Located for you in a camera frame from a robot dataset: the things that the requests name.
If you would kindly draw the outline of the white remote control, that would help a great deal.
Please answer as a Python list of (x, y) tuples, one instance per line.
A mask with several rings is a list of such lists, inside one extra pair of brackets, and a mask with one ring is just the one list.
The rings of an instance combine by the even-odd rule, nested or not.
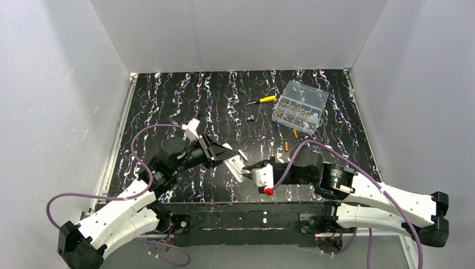
[[(223, 147), (233, 150), (232, 147), (228, 143), (223, 144)], [(241, 158), (241, 154), (236, 150), (233, 150), (233, 151), (235, 155), (224, 160), (223, 162), (227, 166), (231, 174), (234, 176), (234, 178), (239, 183), (242, 183), (246, 181), (246, 177), (244, 177), (244, 169), (243, 169), (245, 165)]]

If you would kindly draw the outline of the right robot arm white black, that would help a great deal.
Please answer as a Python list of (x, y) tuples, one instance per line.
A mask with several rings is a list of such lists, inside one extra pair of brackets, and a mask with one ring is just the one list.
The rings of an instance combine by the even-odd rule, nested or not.
[(372, 183), (357, 170), (325, 162), (322, 155), (304, 146), (292, 151), (288, 163), (274, 158), (253, 165), (237, 160), (235, 177), (247, 179), (269, 196), (273, 187), (312, 185), (325, 198), (317, 214), (299, 219), (303, 233), (332, 233), (342, 229), (368, 228), (392, 231), (420, 240), (422, 245), (443, 247), (449, 237), (449, 207), (446, 193), (417, 194), (383, 183)]

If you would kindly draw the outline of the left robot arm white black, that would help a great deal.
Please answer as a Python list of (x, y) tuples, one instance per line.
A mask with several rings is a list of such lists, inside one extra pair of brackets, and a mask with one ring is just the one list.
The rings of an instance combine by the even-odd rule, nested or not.
[(215, 168), (236, 154), (206, 134), (189, 145), (179, 137), (165, 140), (149, 169), (118, 200), (76, 224), (69, 221), (61, 226), (58, 254), (69, 268), (99, 268), (108, 255), (142, 234), (173, 231), (175, 217), (159, 197), (176, 184), (179, 173), (199, 165)]

